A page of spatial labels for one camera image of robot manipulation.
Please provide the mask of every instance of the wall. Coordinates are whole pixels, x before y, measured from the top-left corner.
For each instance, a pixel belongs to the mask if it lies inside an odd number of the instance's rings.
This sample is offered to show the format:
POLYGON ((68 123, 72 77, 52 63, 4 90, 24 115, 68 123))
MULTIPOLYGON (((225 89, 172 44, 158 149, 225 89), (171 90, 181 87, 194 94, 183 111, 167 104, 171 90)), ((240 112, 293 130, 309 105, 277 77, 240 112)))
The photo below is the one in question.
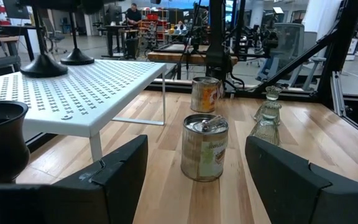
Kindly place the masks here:
MULTIPOLYGON (((120 2, 117 1, 117 6, 121 6, 122 12, 125 12, 131 7, 132 2, 134 2, 134 1, 132 1, 132 0, 125 0, 125 1, 120 1, 120 2)), ((124 21, 124 20, 125 20, 125 15, 122 15, 122 21, 124 21)))

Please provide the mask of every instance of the clear glass vase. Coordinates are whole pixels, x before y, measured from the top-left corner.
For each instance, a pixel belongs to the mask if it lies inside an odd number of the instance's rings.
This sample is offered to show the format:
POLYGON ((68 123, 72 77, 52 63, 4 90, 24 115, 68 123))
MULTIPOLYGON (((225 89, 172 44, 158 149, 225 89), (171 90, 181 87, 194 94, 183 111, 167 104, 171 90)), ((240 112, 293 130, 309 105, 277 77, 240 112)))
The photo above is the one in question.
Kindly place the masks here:
POLYGON ((256 112, 254 116, 254 120, 256 122, 262 119, 263 114, 268 114, 270 116, 275 117, 274 122, 276 123, 276 125, 280 125, 280 109, 282 106, 280 103, 276 102, 280 92, 281 89, 279 87, 268 86, 266 88, 267 101, 263 102, 258 111, 256 112))
POLYGON ((280 134, 275 123, 275 116, 263 114, 262 119, 252 129, 250 136, 258 137, 276 146, 280 145, 280 134))

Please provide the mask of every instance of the black stand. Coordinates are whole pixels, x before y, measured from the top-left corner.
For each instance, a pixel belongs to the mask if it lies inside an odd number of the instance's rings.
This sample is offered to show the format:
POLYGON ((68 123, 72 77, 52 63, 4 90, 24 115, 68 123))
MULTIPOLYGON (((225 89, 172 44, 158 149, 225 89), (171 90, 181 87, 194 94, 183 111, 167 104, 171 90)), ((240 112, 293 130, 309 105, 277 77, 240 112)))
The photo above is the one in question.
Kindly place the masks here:
POLYGON ((73 42, 74 42, 74 50, 71 52, 67 58, 62 58, 60 62, 64 65, 89 65, 94 63, 94 59, 86 56, 81 52, 81 50, 77 47, 77 38, 76 38, 76 28, 74 26, 73 13, 70 12, 70 25, 71 25, 71 33, 73 34, 73 42))
POLYGON ((40 30, 37 8, 33 6, 32 10, 34 13, 35 29, 37 31, 41 55, 33 60, 28 66, 21 68, 20 71, 23 75, 27 75, 32 78, 58 77, 67 74, 68 69, 66 66, 60 65, 45 54, 44 38, 42 37, 40 30))

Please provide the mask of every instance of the monitor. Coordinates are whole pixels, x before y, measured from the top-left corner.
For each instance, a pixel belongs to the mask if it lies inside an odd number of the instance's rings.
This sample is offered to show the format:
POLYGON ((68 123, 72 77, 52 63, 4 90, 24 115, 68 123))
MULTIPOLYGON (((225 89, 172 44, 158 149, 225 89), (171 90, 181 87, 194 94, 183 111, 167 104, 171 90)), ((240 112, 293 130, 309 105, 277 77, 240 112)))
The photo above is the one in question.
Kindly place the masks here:
POLYGON ((19 5, 18 0, 4 0, 6 15, 11 19, 30 19, 27 6, 19 5))

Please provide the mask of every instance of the can lid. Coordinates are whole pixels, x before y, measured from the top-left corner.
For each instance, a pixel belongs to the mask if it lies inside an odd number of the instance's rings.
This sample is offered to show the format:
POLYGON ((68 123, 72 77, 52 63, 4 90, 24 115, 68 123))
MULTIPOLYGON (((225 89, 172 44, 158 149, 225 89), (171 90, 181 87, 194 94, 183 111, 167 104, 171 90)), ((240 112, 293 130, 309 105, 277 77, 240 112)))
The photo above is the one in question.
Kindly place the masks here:
POLYGON ((203 134, 219 134, 227 131, 227 121, 222 116, 194 114, 185 119, 187 128, 203 134))
POLYGON ((219 80, 213 77, 196 77, 193 79, 194 82, 203 84, 217 84, 219 80))

